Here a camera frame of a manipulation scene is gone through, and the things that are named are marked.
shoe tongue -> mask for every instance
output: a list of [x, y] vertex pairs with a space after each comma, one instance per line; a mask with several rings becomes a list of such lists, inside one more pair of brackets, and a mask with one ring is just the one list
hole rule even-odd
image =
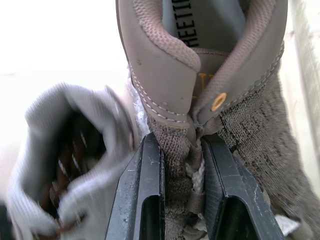
[[215, 75], [221, 65], [228, 57], [227, 53], [215, 51], [205, 48], [193, 48], [198, 54], [201, 62], [201, 68], [196, 76], [196, 81], [193, 89], [191, 108], [195, 104], [196, 100], [205, 90], [207, 84], [211, 78]]

shoe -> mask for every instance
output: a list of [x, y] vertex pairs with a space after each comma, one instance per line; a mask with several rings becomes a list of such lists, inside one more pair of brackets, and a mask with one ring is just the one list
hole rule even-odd
[[7, 194], [17, 240], [105, 238], [138, 138], [120, 94], [58, 84], [27, 110], [28, 135]]
[[184, 226], [202, 217], [200, 138], [215, 133], [267, 191], [274, 214], [306, 223], [320, 239], [320, 202], [299, 163], [277, 76], [288, 1], [116, 6], [132, 84], [165, 154], [166, 239], [190, 239]]

knit fabric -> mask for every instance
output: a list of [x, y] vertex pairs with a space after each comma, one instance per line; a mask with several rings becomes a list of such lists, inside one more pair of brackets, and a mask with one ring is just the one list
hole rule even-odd
[[165, 239], [183, 240], [183, 227], [190, 215], [185, 204], [193, 187], [186, 175], [185, 163], [191, 145], [187, 130], [166, 126], [150, 116], [148, 125], [165, 156]]
[[304, 220], [320, 239], [320, 201], [303, 173], [277, 75], [220, 119], [218, 134], [266, 190], [273, 213]]

gold eyelet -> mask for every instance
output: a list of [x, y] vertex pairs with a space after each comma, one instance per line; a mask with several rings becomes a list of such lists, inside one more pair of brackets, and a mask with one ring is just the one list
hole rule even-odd
[[225, 102], [226, 98], [227, 98], [227, 94], [225, 92], [217, 96], [211, 106], [211, 111], [214, 112], [215, 110], [220, 108], [220, 106]]

shoelace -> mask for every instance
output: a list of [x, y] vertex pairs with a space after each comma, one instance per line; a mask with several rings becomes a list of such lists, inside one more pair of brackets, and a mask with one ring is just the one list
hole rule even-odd
[[[52, 215], [58, 225], [58, 230], [55, 234], [45, 236], [41, 234], [33, 234], [35, 240], [58, 240], [62, 233], [68, 232], [74, 227], [82, 223], [85, 215], [77, 216], [73, 222], [62, 225], [57, 209], [59, 207], [60, 198], [67, 191], [68, 185], [71, 181], [78, 178], [85, 172], [83, 172], [81, 166], [84, 156], [88, 153], [88, 145], [90, 145], [90, 139], [94, 137], [96, 129], [87, 124], [80, 132], [77, 132], [70, 141], [65, 142], [65, 146], [61, 151], [56, 167], [56, 180], [47, 184], [38, 202], [40, 207], [47, 213]], [[97, 159], [101, 157], [101, 154], [95, 156]]]

